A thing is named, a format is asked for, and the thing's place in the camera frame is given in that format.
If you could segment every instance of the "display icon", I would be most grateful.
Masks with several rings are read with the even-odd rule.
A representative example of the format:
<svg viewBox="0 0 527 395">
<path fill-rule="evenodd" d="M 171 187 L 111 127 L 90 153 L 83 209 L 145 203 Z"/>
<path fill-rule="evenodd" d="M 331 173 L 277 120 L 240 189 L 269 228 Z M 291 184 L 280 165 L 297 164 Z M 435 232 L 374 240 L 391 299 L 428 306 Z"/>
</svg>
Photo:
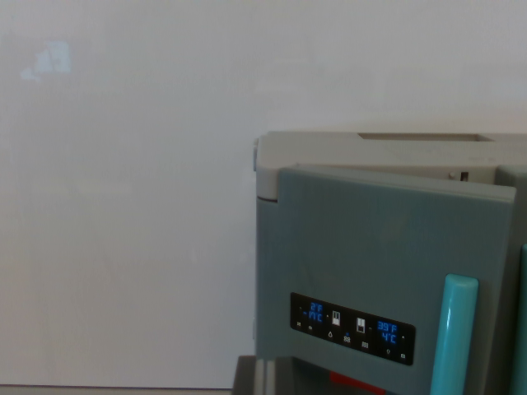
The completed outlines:
<svg viewBox="0 0 527 395">
<path fill-rule="evenodd" d="M 333 311 L 333 325 L 340 327 L 340 313 L 338 311 Z"/>
<path fill-rule="evenodd" d="M 366 332 L 366 320 L 364 318 L 357 318 L 357 332 Z"/>
</svg>

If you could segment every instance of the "digital display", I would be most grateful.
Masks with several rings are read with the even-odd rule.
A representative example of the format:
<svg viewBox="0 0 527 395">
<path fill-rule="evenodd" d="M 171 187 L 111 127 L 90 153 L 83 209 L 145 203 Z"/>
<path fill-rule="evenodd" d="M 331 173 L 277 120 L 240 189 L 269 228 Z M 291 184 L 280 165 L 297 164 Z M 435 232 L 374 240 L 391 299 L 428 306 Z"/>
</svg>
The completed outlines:
<svg viewBox="0 0 527 395">
<path fill-rule="evenodd" d="M 393 319 L 291 293 L 291 329 L 379 356 L 413 364 L 415 327 Z"/>
<path fill-rule="evenodd" d="M 397 325 L 379 321 L 377 323 L 377 330 L 380 331 L 382 338 L 387 342 L 397 344 Z"/>
<path fill-rule="evenodd" d="M 313 319 L 319 323 L 322 322 L 322 304 L 311 302 L 310 319 Z"/>
</svg>

